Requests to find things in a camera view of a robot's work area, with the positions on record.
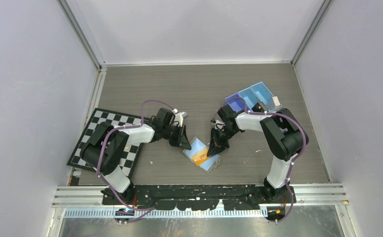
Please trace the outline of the orange VIP card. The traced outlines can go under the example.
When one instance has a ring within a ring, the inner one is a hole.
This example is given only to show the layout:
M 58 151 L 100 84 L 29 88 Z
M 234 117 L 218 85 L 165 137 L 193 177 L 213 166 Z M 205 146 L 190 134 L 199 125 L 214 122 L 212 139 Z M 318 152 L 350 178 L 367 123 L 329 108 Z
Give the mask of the orange VIP card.
M 208 153 L 208 148 L 204 148 L 198 151 L 196 154 L 192 155 L 191 159 L 196 166 L 200 166 L 201 164 L 203 164 L 209 159 L 209 156 L 207 155 L 207 153 Z

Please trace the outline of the grey blue card holder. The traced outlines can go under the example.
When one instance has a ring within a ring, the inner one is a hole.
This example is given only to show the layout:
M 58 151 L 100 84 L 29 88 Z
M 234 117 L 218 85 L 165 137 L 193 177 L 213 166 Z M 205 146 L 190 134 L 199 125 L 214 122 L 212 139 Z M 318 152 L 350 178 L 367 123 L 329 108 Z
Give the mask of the grey blue card holder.
M 190 141 L 191 149 L 183 150 L 183 154 L 195 166 L 201 168 L 206 173 L 209 173 L 213 168 L 217 168 L 221 164 L 220 155 L 207 156 L 208 146 L 197 137 L 193 137 Z

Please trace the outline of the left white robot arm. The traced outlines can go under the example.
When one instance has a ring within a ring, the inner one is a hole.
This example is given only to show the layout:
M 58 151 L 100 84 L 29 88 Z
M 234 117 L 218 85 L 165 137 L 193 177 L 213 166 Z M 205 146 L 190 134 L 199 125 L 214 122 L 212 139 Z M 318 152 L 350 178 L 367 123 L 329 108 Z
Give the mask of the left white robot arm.
M 165 139 L 172 147 L 190 150 L 184 124 L 187 115 L 177 109 L 161 108 L 149 122 L 139 125 L 115 127 L 104 121 L 82 146 L 80 157 L 115 190 L 116 200 L 129 204 L 134 197 L 134 185 L 120 167 L 125 147 Z

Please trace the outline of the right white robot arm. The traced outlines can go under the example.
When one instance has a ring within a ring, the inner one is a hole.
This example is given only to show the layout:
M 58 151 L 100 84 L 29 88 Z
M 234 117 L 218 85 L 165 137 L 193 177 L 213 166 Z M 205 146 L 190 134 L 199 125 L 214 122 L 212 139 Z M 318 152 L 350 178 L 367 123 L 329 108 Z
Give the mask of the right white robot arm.
M 277 112 L 236 112 L 225 104 L 211 120 L 211 139 L 207 156 L 217 155 L 230 147 L 229 139 L 239 132 L 262 132 L 273 154 L 270 171 L 262 188 L 266 200 L 278 202 L 289 190 L 290 174 L 295 160 L 308 144 L 308 136 L 288 109 Z

